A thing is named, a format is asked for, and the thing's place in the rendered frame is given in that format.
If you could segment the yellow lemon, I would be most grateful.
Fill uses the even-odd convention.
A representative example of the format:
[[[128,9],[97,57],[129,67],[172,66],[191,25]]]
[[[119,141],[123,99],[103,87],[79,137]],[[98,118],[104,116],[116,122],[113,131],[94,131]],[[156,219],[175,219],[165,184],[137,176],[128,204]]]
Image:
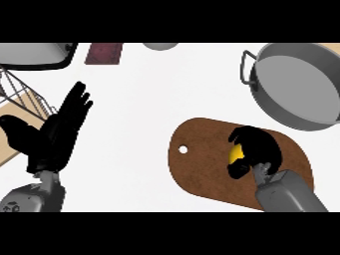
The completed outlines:
[[[230,154],[228,154],[228,163],[234,164],[234,162],[245,158],[245,154],[243,154],[243,149],[242,149],[242,145],[236,144],[231,148]]]

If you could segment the brown wooden cutting board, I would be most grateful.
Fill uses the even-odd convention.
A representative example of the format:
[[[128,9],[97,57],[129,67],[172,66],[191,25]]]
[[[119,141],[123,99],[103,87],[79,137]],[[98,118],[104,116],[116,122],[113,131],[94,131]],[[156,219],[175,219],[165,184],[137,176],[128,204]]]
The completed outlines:
[[[178,186],[193,195],[261,210],[250,172],[242,179],[228,175],[230,134],[240,124],[194,118],[171,137],[169,167]]]

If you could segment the grey bowl with black rim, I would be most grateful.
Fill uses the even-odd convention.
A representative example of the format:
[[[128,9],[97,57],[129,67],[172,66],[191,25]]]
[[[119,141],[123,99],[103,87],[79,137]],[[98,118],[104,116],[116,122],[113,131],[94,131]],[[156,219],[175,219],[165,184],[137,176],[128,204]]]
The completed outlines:
[[[77,47],[77,43],[0,43],[0,65],[15,71],[64,69]]]

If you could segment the grey round object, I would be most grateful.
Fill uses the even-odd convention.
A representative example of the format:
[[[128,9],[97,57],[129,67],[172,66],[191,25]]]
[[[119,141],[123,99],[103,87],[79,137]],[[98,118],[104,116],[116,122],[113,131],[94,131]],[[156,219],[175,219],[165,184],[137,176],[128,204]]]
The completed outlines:
[[[172,49],[178,43],[144,43],[144,45],[156,51],[166,51]]]

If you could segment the grey metal pot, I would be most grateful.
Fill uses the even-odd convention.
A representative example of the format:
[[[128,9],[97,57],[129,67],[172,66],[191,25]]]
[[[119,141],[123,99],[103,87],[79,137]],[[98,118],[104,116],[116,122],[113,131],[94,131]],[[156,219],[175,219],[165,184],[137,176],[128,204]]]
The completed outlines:
[[[320,43],[270,43],[243,51],[240,80],[265,113],[287,127],[340,124],[340,54]]]

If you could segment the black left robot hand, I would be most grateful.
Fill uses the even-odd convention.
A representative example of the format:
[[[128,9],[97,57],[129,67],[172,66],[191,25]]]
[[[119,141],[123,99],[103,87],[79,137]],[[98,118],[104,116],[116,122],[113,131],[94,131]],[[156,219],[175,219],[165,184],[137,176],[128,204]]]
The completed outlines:
[[[86,85],[79,82],[63,102],[60,111],[49,116],[40,128],[30,126],[20,118],[0,117],[0,128],[9,146],[29,156],[27,171],[33,174],[48,170],[60,172],[70,161],[79,130],[94,102]]]

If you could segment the dark red rectangular block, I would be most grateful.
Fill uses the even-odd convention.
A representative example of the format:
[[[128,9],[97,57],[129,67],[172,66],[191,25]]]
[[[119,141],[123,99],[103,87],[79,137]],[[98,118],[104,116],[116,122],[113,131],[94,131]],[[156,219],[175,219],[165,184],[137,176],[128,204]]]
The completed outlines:
[[[86,65],[117,65],[123,52],[122,43],[94,43],[91,45]]]

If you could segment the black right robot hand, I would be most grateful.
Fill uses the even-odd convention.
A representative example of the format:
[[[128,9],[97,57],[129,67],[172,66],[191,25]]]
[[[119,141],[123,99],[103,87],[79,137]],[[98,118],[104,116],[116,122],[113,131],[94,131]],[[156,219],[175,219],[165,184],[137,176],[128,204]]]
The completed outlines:
[[[245,158],[234,164],[228,164],[228,174],[240,179],[258,164],[270,164],[267,174],[277,172],[283,157],[281,150],[273,135],[258,127],[237,127],[228,137],[228,141],[242,145]]]

